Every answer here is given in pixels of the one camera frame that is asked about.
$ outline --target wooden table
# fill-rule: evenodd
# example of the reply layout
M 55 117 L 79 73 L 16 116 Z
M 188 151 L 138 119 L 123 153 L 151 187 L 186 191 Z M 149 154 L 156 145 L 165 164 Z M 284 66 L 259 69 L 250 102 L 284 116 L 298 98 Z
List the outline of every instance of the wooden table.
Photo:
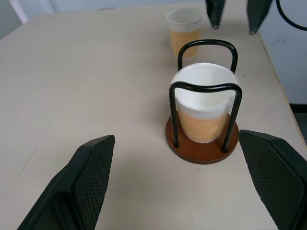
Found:
M 307 159 L 292 112 L 245 0 L 227 2 L 220 30 L 243 90 L 237 124 L 287 140 Z M 177 71 L 166 14 L 203 3 L 44 15 L 0 41 L 0 229 L 14 230 L 50 179 L 90 139 L 114 134 L 110 181 L 97 228 L 272 230 L 238 144 L 226 160 L 196 165 L 165 139 L 168 88 Z M 195 62 L 230 67 L 224 47 Z

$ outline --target background cup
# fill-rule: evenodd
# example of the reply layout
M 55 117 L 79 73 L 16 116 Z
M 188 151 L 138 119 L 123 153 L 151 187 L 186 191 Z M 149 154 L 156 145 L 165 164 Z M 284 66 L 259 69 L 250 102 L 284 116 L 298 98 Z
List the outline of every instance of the background cup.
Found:
M 172 49 L 176 58 L 182 46 L 200 38 L 202 16 L 202 11 L 195 8 L 177 9 L 171 11 L 166 16 L 169 24 Z M 183 58 L 193 58 L 196 56 L 197 49 L 197 46 L 189 48 L 184 53 Z
M 181 69 L 172 83 L 184 81 L 195 85 L 236 83 L 234 74 L 219 65 L 197 63 Z M 212 93 L 175 89 L 177 112 L 185 135 L 199 143 L 217 139 L 227 122 L 227 111 L 232 106 L 234 91 Z

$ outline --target paper cup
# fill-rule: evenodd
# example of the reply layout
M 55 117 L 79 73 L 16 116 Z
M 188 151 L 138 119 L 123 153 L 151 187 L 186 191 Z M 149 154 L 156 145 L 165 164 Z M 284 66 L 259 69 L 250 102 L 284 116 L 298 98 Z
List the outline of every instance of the paper cup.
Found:
M 187 83 L 210 86 L 236 83 L 234 74 L 219 65 L 197 63 L 181 69 L 172 83 Z M 217 139 L 227 122 L 227 112 L 234 101 L 235 92 L 200 93 L 175 89 L 177 112 L 185 135 L 199 143 L 210 143 Z
M 170 38 L 174 56 L 186 43 L 198 40 L 201 36 L 201 21 L 203 13 L 195 8 L 181 8 L 171 11 L 166 16 L 169 25 Z M 184 59 L 196 56 L 197 46 L 189 48 L 183 55 Z

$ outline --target wire handle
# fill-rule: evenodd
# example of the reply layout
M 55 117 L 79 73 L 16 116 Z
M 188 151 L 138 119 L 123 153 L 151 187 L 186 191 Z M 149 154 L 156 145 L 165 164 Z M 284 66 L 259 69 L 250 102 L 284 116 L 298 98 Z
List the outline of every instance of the wire handle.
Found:
M 185 44 L 179 54 L 178 54 L 178 71 L 182 69 L 182 58 L 184 52 L 193 46 L 201 46 L 201 45 L 218 45 L 218 46 L 225 46 L 227 47 L 232 54 L 232 62 L 231 62 L 231 68 L 230 70 L 235 73 L 236 71 L 236 65 L 238 61 L 238 54 L 236 51 L 236 48 L 229 42 L 222 41 L 222 40 L 198 40 L 193 41 Z M 172 118 L 172 128 L 173 128 L 173 139 L 174 139 L 174 147 L 179 147 L 179 140 L 178 140 L 178 128 L 177 128 L 177 110 L 176 110 L 176 100 L 175 100 L 175 89 L 176 88 L 182 88 L 185 90 L 193 91 L 193 92 L 221 92 L 226 90 L 233 90 L 236 92 L 234 104 L 231 110 L 230 120 L 228 129 L 226 132 L 226 136 L 223 142 L 222 146 L 222 152 L 227 152 L 227 147 L 232 135 L 232 132 L 234 130 L 234 126 L 236 123 L 236 117 L 239 111 L 239 107 L 242 100 L 242 89 L 234 83 L 226 83 L 226 84 L 220 84 L 220 85 L 211 85 L 211 86 L 202 86 L 202 85 L 193 85 L 190 83 L 186 83 L 183 81 L 176 81 L 169 87 L 169 102 L 171 107 L 171 118 Z
M 202 46 L 202 45 L 216 45 L 216 46 L 224 46 L 228 48 L 232 54 L 232 62 L 230 70 L 235 73 L 236 72 L 236 65 L 238 63 L 238 52 L 236 51 L 236 48 L 233 46 L 233 44 L 223 41 L 223 40 L 215 40 L 215 39 L 203 39 L 203 40 L 197 40 L 193 42 L 186 43 L 179 51 L 178 54 L 178 71 L 182 69 L 182 59 L 184 52 L 193 47 L 193 46 Z

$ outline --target black wire cup holder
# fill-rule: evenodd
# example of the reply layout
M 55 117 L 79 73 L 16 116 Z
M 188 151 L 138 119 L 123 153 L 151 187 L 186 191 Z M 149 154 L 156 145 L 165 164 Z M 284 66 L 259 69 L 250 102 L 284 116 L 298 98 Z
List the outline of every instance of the black wire cup holder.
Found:
M 197 40 L 185 44 L 181 48 L 178 54 L 178 71 L 182 69 L 182 59 L 184 52 L 190 47 L 202 46 L 202 45 L 216 45 L 228 48 L 232 54 L 232 62 L 230 70 L 233 73 L 236 72 L 236 66 L 238 60 L 238 54 L 236 48 L 227 41 L 213 40 L 213 39 Z M 228 122 L 228 127 L 224 128 L 225 132 L 222 133 L 222 135 L 216 141 L 208 144 L 201 144 L 188 139 L 183 134 L 180 122 L 179 124 L 177 123 L 178 115 L 177 115 L 176 100 L 175 100 L 176 88 L 182 88 L 193 92 L 205 92 L 205 93 L 221 92 L 226 90 L 233 90 L 236 92 L 234 104 Z M 242 90 L 237 84 L 234 83 L 202 86 L 202 85 L 190 84 L 183 81 L 177 81 L 171 84 L 169 88 L 171 117 L 169 118 L 166 124 L 166 139 L 172 151 L 179 157 L 183 158 L 184 160 L 198 164 L 216 163 L 228 157 L 232 153 L 238 142 L 237 139 L 238 128 L 236 125 L 236 117 L 239 111 L 241 100 L 242 100 Z

